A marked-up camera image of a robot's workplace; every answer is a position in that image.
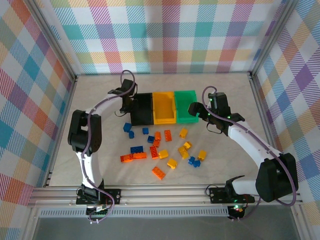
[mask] blue lego brick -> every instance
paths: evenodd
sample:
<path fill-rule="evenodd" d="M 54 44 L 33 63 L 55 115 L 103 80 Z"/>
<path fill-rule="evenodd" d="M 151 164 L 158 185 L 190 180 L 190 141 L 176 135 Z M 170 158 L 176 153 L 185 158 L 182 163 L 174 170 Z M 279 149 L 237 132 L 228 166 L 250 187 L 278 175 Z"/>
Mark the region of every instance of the blue lego brick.
<path fill-rule="evenodd" d="M 123 126 L 123 131 L 125 131 L 126 133 L 129 133 L 131 127 L 132 127 L 131 123 L 126 122 Z"/>
<path fill-rule="evenodd" d="M 195 168 L 200 167 L 201 161 L 200 161 L 200 160 L 196 160 L 196 161 L 193 162 L 192 165 L 193 165 Z"/>
<path fill-rule="evenodd" d="M 155 137 L 154 136 L 148 136 L 148 143 L 151 143 L 151 144 L 153 144 L 154 143 L 154 141 L 155 141 Z"/>
<path fill-rule="evenodd" d="M 132 154 L 143 153 L 144 147 L 143 146 L 132 146 L 132 147 L 130 147 L 130 151 Z"/>
<path fill-rule="evenodd" d="M 189 163 L 190 165 L 192 165 L 195 160 L 196 160 L 196 158 L 195 158 L 194 156 L 191 156 L 191 157 L 189 158 L 189 160 L 188 160 L 188 163 Z"/>
<path fill-rule="evenodd" d="M 149 128 L 148 127 L 143 127 L 142 128 L 142 133 L 143 134 L 149 134 Z"/>
<path fill-rule="evenodd" d="M 129 131 L 129 138 L 133 139 L 135 137 L 135 133 L 133 131 Z"/>

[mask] toy brick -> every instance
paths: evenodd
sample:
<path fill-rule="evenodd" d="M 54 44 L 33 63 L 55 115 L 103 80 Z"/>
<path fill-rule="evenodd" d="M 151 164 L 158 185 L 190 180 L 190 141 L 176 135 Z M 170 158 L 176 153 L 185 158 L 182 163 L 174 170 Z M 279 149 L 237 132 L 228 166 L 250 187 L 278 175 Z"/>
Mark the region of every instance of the toy brick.
<path fill-rule="evenodd" d="M 155 139 L 155 140 L 159 140 L 159 141 L 161 140 L 161 133 L 160 133 L 159 131 L 156 131 L 156 132 L 155 132 L 155 134 L 154 134 L 154 139 Z"/>
<path fill-rule="evenodd" d="M 195 158 L 194 156 L 191 156 L 191 157 L 189 158 L 189 160 L 188 160 L 188 163 L 189 163 L 190 165 L 192 165 L 195 160 L 196 160 L 196 158 Z"/>
<path fill-rule="evenodd" d="M 157 159 L 159 157 L 157 148 L 155 146 L 150 147 L 150 153 L 151 153 L 152 159 Z"/>
<path fill-rule="evenodd" d="M 146 152 L 137 152 L 133 154 L 134 159 L 146 159 L 147 153 Z"/>
<path fill-rule="evenodd" d="M 195 168 L 200 167 L 201 161 L 200 160 L 195 160 L 192 164 Z"/>
<path fill-rule="evenodd" d="M 152 172 L 154 173 L 154 175 L 156 175 L 160 180 L 164 179 L 164 177 L 166 176 L 166 174 L 160 170 L 160 168 L 158 168 L 157 166 L 155 166 L 152 169 Z"/>
<path fill-rule="evenodd" d="M 206 151 L 200 150 L 199 155 L 198 155 L 198 160 L 201 160 L 201 161 L 205 160 L 206 155 L 207 155 Z"/>
<path fill-rule="evenodd" d="M 132 147 L 130 147 L 130 152 L 132 154 L 143 153 L 144 147 L 143 146 L 132 146 Z"/>
<path fill-rule="evenodd" d="M 142 133 L 143 133 L 144 135 L 149 134 L 149 128 L 148 128 L 148 127 L 143 127 L 143 128 L 142 128 Z"/>
<path fill-rule="evenodd" d="M 186 159 L 187 157 L 189 157 L 189 154 L 188 154 L 188 152 L 187 152 L 187 150 L 185 149 L 184 146 L 179 147 L 178 151 L 179 151 L 182 159 Z"/>
<path fill-rule="evenodd" d="M 164 138 L 166 142 L 171 142 L 172 137 L 171 137 L 171 131 L 170 130 L 164 130 Z"/>
<path fill-rule="evenodd" d="M 133 131 L 129 131 L 129 138 L 134 139 L 135 138 L 135 133 Z"/>
<path fill-rule="evenodd" d="M 153 144 L 154 141 L 155 141 L 155 137 L 154 136 L 148 136 L 148 140 L 147 140 L 148 143 Z"/>
<path fill-rule="evenodd" d="M 182 128 L 182 130 L 180 131 L 180 134 L 179 134 L 180 138 L 185 139 L 187 136 L 187 133 L 188 133 L 188 130 L 185 128 Z"/>
<path fill-rule="evenodd" d="M 160 151 L 158 153 L 158 155 L 159 155 L 160 159 L 165 159 L 165 158 L 169 157 L 169 153 L 168 153 L 168 151 L 166 149 Z"/>
<path fill-rule="evenodd" d="M 132 162 L 133 160 L 134 160 L 133 154 L 127 154 L 127 155 L 120 156 L 120 161 L 122 163 L 129 163 L 129 162 Z"/>
<path fill-rule="evenodd" d="M 192 147 L 192 144 L 191 144 L 191 142 L 186 141 L 186 142 L 183 144 L 183 146 L 184 146 L 185 150 L 189 150 L 189 148 Z"/>
<path fill-rule="evenodd" d="M 172 168 L 172 169 L 175 169 L 178 165 L 177 161 L 170 158 L 170 160 L 167 162 L 167 165 Z"/>
<path fill-rule="evenodd" d="M 159 145 L 160 145 L 160 140 L 154 140 L 153 146 L 156 146 L 158 148 Z"/>
<path fill-rule="evenodd" d="M 123 131 L 125 131 L 126 133 L 129 133 L 131 127 L 132 127 L 131 123 L 126 122 L 123 126 Z"/>

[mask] plaid wall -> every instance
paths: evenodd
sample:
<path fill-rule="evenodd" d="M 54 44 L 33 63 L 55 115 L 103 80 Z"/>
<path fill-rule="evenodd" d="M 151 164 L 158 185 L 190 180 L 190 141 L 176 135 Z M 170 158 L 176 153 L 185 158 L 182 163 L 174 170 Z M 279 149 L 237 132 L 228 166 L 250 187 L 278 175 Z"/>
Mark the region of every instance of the plaid wall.
<path fill-rule="evenodd" d="M 79 74 L 247 72 L 286 2 L 41 1 Z"/>
<path fill-rule="evenodd" d="M 320 0 L 301 0 L 258 73 L 277 146 L 297 160 L 299 190 L 320 239 Z"/>
<path fill-rule="evenodd" d="M 0 239 L 17 239 L 72 85 L 23 0 L 0 4 Z"/>

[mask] yellow lego brick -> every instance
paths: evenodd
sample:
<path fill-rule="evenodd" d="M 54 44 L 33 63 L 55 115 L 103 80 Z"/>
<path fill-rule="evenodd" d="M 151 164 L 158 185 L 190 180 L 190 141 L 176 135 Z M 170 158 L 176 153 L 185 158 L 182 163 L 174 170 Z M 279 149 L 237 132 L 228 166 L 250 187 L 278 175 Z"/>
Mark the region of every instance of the yellow lego brick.
<path fill-rule="evenodd" d="M 178 165 L 178 163 L 177 163 L 176 160 L 170 158 L 170 160 L 167 162 L 167 165 L 168 165 L 170 168 L 175 169 L 176 166 Z"/>
<path fill-rule="evenodd" d="M 180 138 L 185 139 L 186 136 L 187 136 L 187 133 L 188 133 L 188 130 L 185 129 L 185 128 L 182 128 L 182 130 L 181 130 L 181 132 L 179 134 Z"/>
<path fill-rule="evenodd" d="M 160 152 L 158 153 L 158 155 L 159 155 L 159 158 L 160 158 L 160 159 L 165 159 L 165 158 L 167 158 L 167 157 L 169 156 L 169 153 L 168 153 L 168 151 L 165 149 L 165 150 L 160 151 Z"/>
<path fill-rule="evenodd" d="M 192 144 L 191 144 L 191 142 L 186 141 L 186 142 L 183 144 L 183 146 L 184 146 L 185 150 L 188 150 L 189 148 L 192 147 Z"/>
<path fill-rule="evenodd" d="M 186 158 L 189 157 L 189 154 L 188 154 L 188 152 L 187 152 L 187 150 L 185 149 L 184 146 L 179 147 L 179 148 L 178 148 L 178 151 L 179 151 L 182 159 L 186 159 Z"/>
<path fill-rule="evenodd" d="M 206 151 L 200 150 L 199 155 L 198 155 L 198 160 L 200 160 L 200 161 L 205 160 L 206 155 L 207 155 Z"/>

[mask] orange lego brick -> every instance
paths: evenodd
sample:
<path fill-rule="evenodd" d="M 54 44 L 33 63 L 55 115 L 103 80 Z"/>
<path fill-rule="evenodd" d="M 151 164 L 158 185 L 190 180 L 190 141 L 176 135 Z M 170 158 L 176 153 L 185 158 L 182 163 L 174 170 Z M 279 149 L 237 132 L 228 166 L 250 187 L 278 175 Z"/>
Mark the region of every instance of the orange lego brick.
<path fill-rule="evenodd" d="M 160 170 L 160 168 L 158 168 L 157 166 L 155 166 L 152 169 L 152 172 L 154 173 L 154 175 L 156 175 L 160 180 L 164 179 L 164 177 L 166 176 L 166 174 Z"/>
<path fill-rule="evenodd" d="M 150 147 L 150 153 L 151 153 L 152 159 L 157 159 L 159 157 L 157 148 L 155 146 Z"/>
<path fill-rule="evenodd" d="M 153 142 L 153 146 L 155 146 L 155 147 L 159 147 L 159 145 L 160 145 L 160 140 L 154 140 L 154 142 Z"/>
<path fill-rule="evenodd" d="M 132 162 L 133 160 L 134 160 L 133 154 L 127 154 L 127 155 L 120 156 L 120 161 L 122 163 L 129 163 L 129 162 Z"/>
<path fill-rule="evenodd" d="M 146 152 L 137 152 L 133 154 L 133 159 L 146 159 L 147 153 Z"/>
<path fill-rule="evenodd" d="M 161 133 L 160 133 L 159 131 L 156 131 L 156 132 L 155 132 L 155 134 L 154 134 L 154 139 L 155 139 L 155 140 L 159 140 L 159 141 L 161 140 Z"/>
<path fill-rule="evenodd" d="M 164 130 L 164 138 L 166 142 L 171 142 L 172 137 L 171 137 L 171 131 L 170 130 Z"/>

